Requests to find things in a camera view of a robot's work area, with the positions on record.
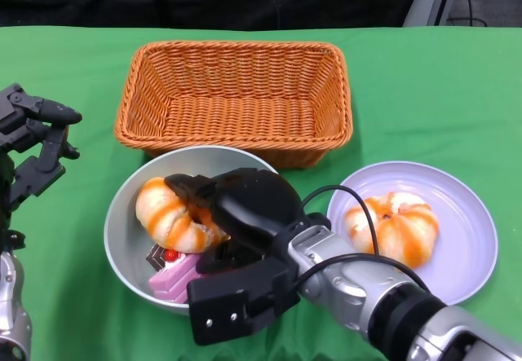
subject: round plate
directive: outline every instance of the round plate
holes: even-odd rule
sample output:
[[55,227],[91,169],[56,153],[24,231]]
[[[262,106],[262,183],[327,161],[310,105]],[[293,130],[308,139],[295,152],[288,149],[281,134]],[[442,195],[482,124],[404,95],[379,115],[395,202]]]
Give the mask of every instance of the round plate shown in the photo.
[[[498,254],[495,224],[480,198],[458,179],[428,165],[389,161],[359,169],[342,185],[363,199],[411,192],[431,206],[439,219],[439,237],[431,259],[415,272],[446,304],[471,297],[491,276]],[[328,207],[332,230],[348,242],[344,214],[355,204],[355,198],[337,191]]]

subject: pink cake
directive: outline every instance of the pink cake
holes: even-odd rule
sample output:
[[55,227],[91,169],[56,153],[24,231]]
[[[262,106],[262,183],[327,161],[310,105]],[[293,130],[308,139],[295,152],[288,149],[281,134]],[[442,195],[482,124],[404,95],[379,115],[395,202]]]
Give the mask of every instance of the pink cake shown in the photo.
[[200,254],[196,253],[181,253],[177,260],[166,262],[165,268],[159,270],[148,281],[154,297],[171,302],[186,302],[188,282],[202,277],[196,272],[199,257]]

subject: basket rim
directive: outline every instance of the basket rim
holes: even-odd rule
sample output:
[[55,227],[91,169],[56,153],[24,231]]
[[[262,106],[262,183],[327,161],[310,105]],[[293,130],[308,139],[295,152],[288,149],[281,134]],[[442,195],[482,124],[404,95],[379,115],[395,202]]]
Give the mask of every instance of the basket rim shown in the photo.
[[[161,136],[144,136],[130,132],[127,129],[127,122],[131,106],[136,90],[136,81],[140,69],[145,61],[144,57],[150,51],[160,50],[169,46],[175,48],[196,47],[208,49],[209,47],[218,48],[256,48],[263,47],[268,49],[289,48],[289,49],[307,49],[330,50],[335,54],[338,66],[341,70],[341,91],[342,98],[339,99],[337,106],[339,110],[339,120],[341,131],[336,134],[326,135],[322,137],[298,137],[298,136],[237,136],[237,135],[161,135]],[[343,146],[352,136],[352,110],[351,110],[351,93],[349,90],[349,81],[347,77],[347,65],[342,51],[334,44],[329,42],[310,42],[310,41],[158,41],[150,42],[141,46],[134,54],[130,63],[130,71],[127,75],[126,83],[123,90],[123,97],[117,111],[117,120],[114,126],[114,134],[116,138],[128,147],[147,148],[151,150],[173,149],[181,146],[198,144],[223,144],[230,143],[234,147],[241,149],[295,149],[295,150],[330,150]]]

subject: red cherry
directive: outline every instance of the red cherry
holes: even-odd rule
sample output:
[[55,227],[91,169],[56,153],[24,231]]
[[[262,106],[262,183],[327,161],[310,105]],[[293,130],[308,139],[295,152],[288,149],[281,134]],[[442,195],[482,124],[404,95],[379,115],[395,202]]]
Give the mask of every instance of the red cherry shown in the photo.
[[167,262],[173,262],[179,259],[179,252],[174,251],[173,249],[167,249],[165,251],[165,260]]

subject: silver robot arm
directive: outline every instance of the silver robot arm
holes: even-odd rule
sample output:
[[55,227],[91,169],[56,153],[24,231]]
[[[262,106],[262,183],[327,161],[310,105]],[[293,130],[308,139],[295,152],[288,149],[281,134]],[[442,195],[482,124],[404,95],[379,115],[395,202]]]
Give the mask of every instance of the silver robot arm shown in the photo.
[[[323,226],[289,244],[302,274],[353,247]],[[378,262],[326,267],[300,289],[337,322],[358,332],[391,361],[522,361],[522,346],[500,336],[463,308],[446,306],[407,275]]]
[[0,256],[0,361],[29,360],[31,320],[22,306],[24,269],[12,253]]

